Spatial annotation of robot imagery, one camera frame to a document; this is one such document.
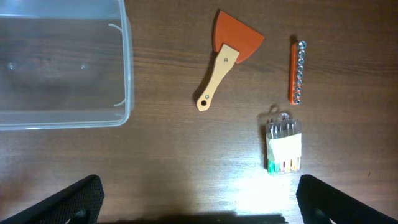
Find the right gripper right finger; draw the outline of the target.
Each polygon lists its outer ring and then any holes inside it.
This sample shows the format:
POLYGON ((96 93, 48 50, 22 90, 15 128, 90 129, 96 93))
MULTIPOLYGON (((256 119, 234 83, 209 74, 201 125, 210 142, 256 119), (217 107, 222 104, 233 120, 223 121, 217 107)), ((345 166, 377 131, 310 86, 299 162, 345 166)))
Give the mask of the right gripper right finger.
POLYGON ((296 198, 304 224, 393 223, 389 217, 312 175, 302 175, 296 198))

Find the clear plastic container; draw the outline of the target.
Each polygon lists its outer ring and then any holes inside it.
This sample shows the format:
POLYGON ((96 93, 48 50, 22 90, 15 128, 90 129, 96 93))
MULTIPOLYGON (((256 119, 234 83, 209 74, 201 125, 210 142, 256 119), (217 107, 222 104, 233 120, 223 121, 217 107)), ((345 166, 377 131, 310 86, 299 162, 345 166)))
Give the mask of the clear plastic container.
POLYGON ((1 2, 1 129, 103 128, 134 107, 123 0, 1 2))

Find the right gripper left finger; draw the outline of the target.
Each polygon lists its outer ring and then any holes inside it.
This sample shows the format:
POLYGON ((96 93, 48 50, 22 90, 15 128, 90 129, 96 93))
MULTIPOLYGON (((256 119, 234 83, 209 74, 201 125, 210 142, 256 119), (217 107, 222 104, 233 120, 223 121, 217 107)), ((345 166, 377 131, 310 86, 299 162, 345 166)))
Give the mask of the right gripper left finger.
POLYGON ((13 215, 3 224, 96 224, 104 200, 98 175, 89 175, 45 200, 13 215))

